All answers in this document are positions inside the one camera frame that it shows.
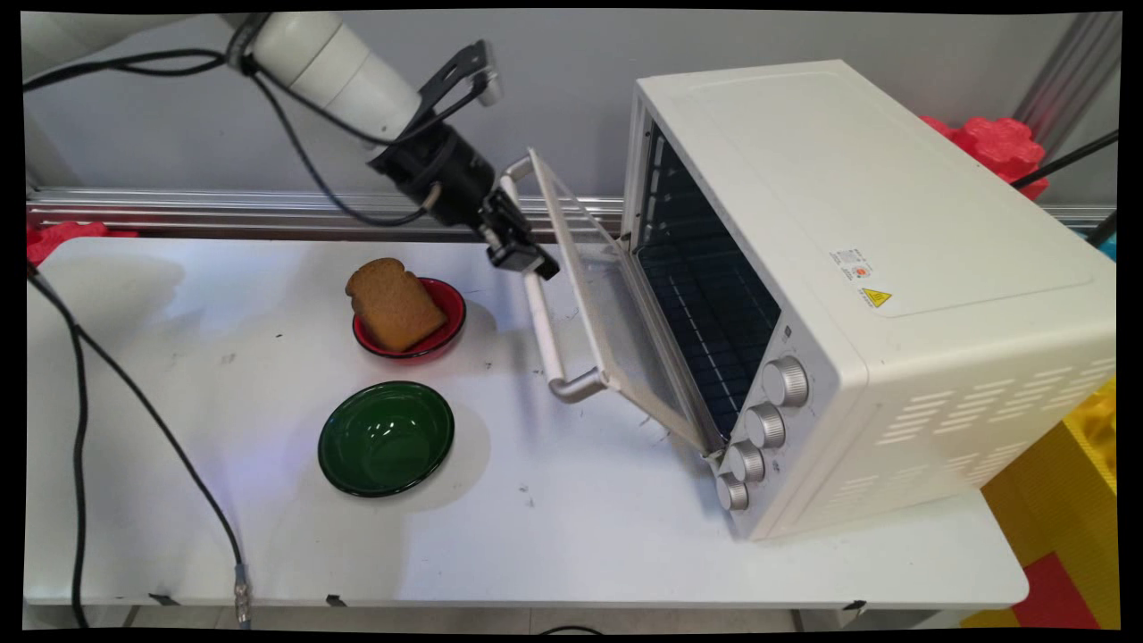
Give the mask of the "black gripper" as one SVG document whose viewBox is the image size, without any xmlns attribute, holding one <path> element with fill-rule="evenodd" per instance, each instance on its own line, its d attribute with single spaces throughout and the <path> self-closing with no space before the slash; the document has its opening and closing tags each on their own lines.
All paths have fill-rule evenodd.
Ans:
<svg viewBox="0 0 1143 643">
<path fill-rule="evenodd" d="M 534 273 L 551 280 L 558 262 L 531 233 L 515 201 L 504 188 L 494 188 L 495 171 L 448 123 L 437 123 L 397 146 L 389 146 L 368 166 L 387 176 L 397 191 L 423 204 L 439 188 L 429 212 L 443 225 L 479 230 L 495 268 Z M 482 209 L 488 199 L 488 214 Z"/>
</svg>

